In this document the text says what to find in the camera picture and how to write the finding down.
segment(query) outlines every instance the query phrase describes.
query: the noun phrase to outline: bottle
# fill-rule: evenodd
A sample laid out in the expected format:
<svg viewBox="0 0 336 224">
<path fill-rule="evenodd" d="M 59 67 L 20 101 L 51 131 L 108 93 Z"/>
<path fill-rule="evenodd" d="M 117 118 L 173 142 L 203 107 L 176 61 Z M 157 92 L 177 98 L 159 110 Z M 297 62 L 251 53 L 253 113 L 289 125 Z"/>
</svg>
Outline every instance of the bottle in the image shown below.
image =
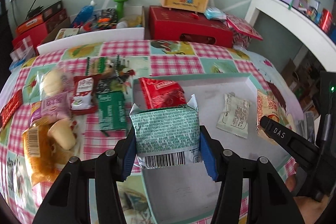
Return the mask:
<svg viewBox="0 0 336 224">
<path fill-rule="evenodd" d="M 74 21 L 71 23 L 71 28 L 78 27 L 80 25 L 84 25 L 92 16 L 93 9 L 95 8 L 95 1 L 92 0 L 90 5 L 84 6 L 74 19 Z"/>
</svg>

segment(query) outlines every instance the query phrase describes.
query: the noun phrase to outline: white snack packet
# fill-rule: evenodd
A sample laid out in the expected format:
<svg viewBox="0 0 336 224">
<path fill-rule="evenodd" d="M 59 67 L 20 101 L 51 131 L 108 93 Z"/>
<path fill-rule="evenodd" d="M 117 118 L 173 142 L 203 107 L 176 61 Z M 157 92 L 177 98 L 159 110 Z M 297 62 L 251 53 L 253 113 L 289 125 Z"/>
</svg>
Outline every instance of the white snack packet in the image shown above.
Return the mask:
<svg viewBox="0 0 336 224">
<path fill-rule="evenodd" d="M 220 114 L 216 127 L 247 139 L 249 102 L 231 94 L 225 94 L 224 99 L 224 109 Z"/>
</svg>

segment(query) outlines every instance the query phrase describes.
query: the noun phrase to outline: red snack package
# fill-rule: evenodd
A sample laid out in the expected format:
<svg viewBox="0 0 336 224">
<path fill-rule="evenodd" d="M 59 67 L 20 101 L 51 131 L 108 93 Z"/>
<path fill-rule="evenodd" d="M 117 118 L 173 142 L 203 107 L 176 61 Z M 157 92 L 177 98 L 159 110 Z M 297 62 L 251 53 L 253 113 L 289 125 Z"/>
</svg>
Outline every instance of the red snack package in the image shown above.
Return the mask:
<svg viewBox="0 0 336 224">
<path fill-rule="evenodd" d="M 22 105 L 22 90 L 18 90 L 14 96 L 9 100 L 7 105 L 1 110 L 1 129 L 8 123 L 9 119 L 13 116 L 15 111 Z"/>
<path fill-rule="evenodd" d="M 184 91 L 175 81 L 139 78 L 148 109 L 186 104 Z"/>
<path fill-rule="evenodd" d="M 71 110 L 75 115 L 95 113 L 98 106 L 93 102 L 93 94 L 97 88 L 100 75 L 75 76 L 74 94 L 71 98 Z"/>
</svg>

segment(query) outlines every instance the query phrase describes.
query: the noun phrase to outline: white shelf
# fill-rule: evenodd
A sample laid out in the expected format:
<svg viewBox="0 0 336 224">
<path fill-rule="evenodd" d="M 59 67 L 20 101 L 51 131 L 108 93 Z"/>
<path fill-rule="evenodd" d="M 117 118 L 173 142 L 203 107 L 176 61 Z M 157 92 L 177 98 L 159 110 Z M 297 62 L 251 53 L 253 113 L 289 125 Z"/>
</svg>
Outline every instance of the white shelf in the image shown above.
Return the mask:
<svg viewBox="0 0 336 224">
<path fill-rule="evenodd" d="M 253 26 L 260 11 L 301 40 L 326 71 L 336 72 L 336 45 L 315 23 L 295 9 L 288 10 L 288 4 L 281 0 L 252 0 L 245 20 Z"/>
</svg>

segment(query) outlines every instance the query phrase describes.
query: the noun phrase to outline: green packet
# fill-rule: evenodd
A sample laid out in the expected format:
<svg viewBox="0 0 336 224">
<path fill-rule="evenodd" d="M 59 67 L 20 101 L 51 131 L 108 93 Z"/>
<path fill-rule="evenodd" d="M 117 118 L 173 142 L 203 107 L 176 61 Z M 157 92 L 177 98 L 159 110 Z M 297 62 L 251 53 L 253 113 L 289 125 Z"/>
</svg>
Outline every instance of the green packet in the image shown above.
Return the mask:
<svg viewBox="0 0 336 224">
<path fill-rule="evenodd" d="M 98 94 L 99 130 L 127 128 L 125 98 L 122 91 Z"/>
<path fill-rule="evenodd" d="M 200 161 L 200 122 L 194 95 L 186 105 L 177 107 L 143 111 L 134 104 L 130 117 L 140 167 L 149 169 Z"/>
</svg>

